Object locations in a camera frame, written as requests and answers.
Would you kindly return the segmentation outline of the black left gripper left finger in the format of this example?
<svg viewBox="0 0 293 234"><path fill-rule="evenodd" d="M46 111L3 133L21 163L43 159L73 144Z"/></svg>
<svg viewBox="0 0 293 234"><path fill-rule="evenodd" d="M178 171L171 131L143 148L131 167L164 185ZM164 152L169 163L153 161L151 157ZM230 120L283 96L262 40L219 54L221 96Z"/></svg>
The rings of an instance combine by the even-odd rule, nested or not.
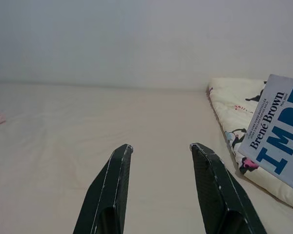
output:
<svg viewBox="0 0 293 234"><path fill-rule="evenodd" d="M89 186L73 234L123 234L133 147L115 149Z"/></svg>

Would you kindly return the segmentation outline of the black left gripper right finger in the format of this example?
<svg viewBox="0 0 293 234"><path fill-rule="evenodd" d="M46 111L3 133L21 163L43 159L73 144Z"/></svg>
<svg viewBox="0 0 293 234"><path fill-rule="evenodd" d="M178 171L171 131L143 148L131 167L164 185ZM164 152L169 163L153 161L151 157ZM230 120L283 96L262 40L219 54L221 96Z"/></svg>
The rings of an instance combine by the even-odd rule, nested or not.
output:
<svg viewBox="0 0 293 234"><path fill-rule="evenodd" d="M246 191L221 158L200 143L190 145L206 234L267 234Z"/></svg>

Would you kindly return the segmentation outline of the cream cartoon print blanket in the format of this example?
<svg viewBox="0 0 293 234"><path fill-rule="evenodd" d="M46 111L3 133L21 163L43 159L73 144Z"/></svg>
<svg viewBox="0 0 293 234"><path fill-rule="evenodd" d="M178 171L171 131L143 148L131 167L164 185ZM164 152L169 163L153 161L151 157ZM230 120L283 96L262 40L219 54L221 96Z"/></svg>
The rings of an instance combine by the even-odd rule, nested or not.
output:
<svg viewBox="0 0 293 234"><path fill-rule="evenodd" d="M209 99L239 173L293 207L293 188L238 152L265 85L264 80L213 78Z"/></svg>

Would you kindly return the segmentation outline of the white book with blue letters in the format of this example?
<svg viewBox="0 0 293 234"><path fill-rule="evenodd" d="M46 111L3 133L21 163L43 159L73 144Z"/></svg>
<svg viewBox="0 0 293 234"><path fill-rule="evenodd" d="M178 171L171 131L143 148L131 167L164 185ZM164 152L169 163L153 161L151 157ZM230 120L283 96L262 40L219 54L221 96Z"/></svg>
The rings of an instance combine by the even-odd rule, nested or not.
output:
<svg viewBox="0 0 293 234"><path fill-rule="evenodd" d="M293 78L269 76L238 151L293 188Z"/></svg>

